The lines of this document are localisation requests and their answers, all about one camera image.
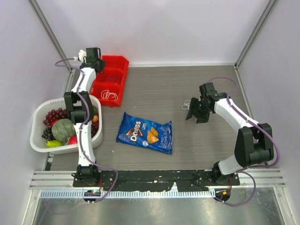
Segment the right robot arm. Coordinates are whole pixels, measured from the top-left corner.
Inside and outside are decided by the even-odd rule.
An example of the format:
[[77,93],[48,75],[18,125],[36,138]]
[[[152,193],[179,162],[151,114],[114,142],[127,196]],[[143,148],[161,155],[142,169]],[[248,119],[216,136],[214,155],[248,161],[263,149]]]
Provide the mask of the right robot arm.
[[248,117],[225,92],[215,90],[213,83],[199,87],[200,97],[192,98],[186,119],[196,118],[196,123],[207,123],[210,114],[221,116],[237,133],[234,153],[216,162],[212,168],[212,181],[225,184],[234,173],[247,167],[263,164],[274,158],[271,126]]

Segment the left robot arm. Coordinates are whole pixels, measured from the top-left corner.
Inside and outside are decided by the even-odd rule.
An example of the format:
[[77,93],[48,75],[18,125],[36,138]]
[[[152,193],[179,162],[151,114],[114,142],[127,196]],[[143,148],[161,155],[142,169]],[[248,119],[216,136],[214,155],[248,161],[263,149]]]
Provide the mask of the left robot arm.
[[67,117],[75,127],[79,152],[78,166],[76,172],[72,174],[73,186],[95,187],[100,181],[100,172],[92,146],[94,109],[89,91],[97,74],[103,71],[105,61],[101,59],[101,50],[98,47],[80,51],[78,60],[81,62],[80,67],[75,68],[79,71],[78,80],[74,88],[64,94]]

